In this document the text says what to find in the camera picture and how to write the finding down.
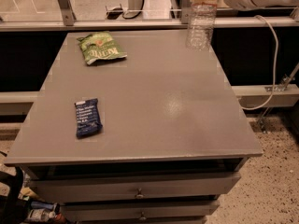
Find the clear plastic water bottle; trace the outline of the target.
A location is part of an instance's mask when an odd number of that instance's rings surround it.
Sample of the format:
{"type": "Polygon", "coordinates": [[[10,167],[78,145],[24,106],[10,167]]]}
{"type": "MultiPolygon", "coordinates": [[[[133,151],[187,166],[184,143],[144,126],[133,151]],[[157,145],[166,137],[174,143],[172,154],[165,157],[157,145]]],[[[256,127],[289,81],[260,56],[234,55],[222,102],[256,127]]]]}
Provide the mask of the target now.
{"type": "Polygon", "coordinates": [[[209,50],[216,13],[216,4],[206,2],[192,4],[186,37],[187,48],[209,50]]]}

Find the green snack bag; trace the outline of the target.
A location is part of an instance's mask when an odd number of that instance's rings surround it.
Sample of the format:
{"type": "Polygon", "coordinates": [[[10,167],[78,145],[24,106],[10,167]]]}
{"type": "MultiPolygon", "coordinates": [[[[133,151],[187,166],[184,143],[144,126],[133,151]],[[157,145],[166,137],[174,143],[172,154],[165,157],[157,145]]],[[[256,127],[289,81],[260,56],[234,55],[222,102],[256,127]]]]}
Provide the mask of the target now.
{"type": "Polygon", "coordinates": [[[78,38],[78,45],[87,65],[96,61],[111,61],[127,57],[127,53],[109,32],[97,32],[78,38]]]}

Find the grey drawer cabinet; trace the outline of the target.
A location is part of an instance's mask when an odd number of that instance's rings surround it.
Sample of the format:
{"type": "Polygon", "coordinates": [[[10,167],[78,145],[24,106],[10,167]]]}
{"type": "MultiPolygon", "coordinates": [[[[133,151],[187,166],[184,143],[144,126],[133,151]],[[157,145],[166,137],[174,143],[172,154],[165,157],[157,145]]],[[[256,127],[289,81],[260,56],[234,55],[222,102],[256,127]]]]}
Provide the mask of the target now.
{"type": "MultiPolygon", "coordinates": [[[[127,57],[87,65],[65,38],[6,159],[31,181],[239,172],[258,143],[214,52],[187,49],[182,30],[121,31],[127,57]],[[75,102],[98,99],[103,128],[77,138],[75,102]]],[[[220,195],[83,203],[217,201],[220,195]]],[[[202,217],[76,221],[204,224],[202,217]]]]}

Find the dark blue snack bar wrapper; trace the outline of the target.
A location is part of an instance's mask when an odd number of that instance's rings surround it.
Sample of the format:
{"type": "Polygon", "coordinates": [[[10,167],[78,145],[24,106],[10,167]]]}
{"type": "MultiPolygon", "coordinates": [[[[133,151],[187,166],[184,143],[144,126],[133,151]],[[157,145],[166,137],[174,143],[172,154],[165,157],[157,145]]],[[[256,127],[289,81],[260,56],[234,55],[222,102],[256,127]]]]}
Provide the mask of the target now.
{"type": "Polygon", "coordinates": [[[75,102],[77,138],[91,136],[102,130],[103,124],[100,119],[97,105],[97,98],[75,102]]]}

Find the upper grey drawer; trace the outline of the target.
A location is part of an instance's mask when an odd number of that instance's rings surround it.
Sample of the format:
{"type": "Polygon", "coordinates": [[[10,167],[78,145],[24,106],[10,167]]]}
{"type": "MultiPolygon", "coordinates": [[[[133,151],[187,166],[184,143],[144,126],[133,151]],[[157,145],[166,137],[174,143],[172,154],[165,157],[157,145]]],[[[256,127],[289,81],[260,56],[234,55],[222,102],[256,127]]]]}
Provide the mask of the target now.
{"type": "Polygon", "coordinates": [[[52,203],[83,203],[220,195],[237,183],[239,172],[142,175],[31,181],[29,187],[52,203]]]}

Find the grey drawer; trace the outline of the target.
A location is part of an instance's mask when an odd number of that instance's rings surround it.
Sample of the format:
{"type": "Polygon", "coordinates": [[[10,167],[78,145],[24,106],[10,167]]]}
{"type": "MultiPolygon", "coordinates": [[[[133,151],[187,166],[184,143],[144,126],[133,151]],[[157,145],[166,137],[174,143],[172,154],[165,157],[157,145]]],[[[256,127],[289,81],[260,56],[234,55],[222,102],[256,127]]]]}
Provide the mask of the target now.
{"type": "Polygon", "coordinates": [[[71,221],[148,220],[160,217],[202,217],[214,213],[218,201],[137,202],[96,205],[68,205],[63,215],[71,221]]]}
{"type": "Polygon", "coordinates": [[[29,187],[52,203],[83,203],[220,195],[237,183],[239,172],[142,175],[31,181],[29,187]]]}

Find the lower grey drawer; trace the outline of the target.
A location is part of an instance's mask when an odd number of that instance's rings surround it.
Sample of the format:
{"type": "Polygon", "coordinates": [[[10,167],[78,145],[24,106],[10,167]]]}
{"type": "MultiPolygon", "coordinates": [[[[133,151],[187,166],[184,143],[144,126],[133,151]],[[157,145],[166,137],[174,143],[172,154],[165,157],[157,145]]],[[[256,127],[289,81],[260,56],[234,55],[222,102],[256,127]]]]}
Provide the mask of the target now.
{"type": "Polygon", "coordinates": [[[214,213],[218,201],[137,202],[96,205],[68,205],[63,215],[71,221],[148,220],[160,217],[202,217],[214,213]]]}

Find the clutter items on floor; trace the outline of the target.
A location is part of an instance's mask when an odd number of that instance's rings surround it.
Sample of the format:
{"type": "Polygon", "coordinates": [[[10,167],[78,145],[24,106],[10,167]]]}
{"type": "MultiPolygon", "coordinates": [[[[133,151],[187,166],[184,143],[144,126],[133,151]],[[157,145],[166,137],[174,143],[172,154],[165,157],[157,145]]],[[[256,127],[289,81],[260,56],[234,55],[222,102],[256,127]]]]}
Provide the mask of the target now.
{"type": "Polygon", "coordinates": [[[29,188],[21,189],[21,199],[25,201],[24,223],[67,224],[58,203],[46,203],[29,188]]]}

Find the black bag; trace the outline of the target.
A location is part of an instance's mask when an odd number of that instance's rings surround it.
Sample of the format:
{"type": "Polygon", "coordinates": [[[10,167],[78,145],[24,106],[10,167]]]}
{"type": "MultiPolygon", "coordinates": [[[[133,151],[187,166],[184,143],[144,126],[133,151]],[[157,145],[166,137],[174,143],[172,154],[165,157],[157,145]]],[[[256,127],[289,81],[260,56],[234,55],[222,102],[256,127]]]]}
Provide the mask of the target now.
{"type": "Polygon", "coordinates": [[[0,224],[21,224],[28,214],[28,202],[19,198],[23,172],[16,167],[16,174],[0,172],[0,183],[8,186],[8,195],[0,195],[0,224]]]}

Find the metal railing frame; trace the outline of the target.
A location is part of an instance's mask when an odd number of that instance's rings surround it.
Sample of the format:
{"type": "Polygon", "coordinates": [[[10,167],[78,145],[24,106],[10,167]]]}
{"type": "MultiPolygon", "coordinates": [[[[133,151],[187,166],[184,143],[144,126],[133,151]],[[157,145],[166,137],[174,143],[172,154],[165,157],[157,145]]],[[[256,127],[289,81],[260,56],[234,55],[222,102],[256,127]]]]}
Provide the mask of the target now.
{"type": "MultiPolygon", "coordinates": [[[[217,28],[298,25],[298,0],[217,0],[217,28]]],[[[90,31],[185,28],[190,0],[0,0],[0,30],[90,31]]]]}

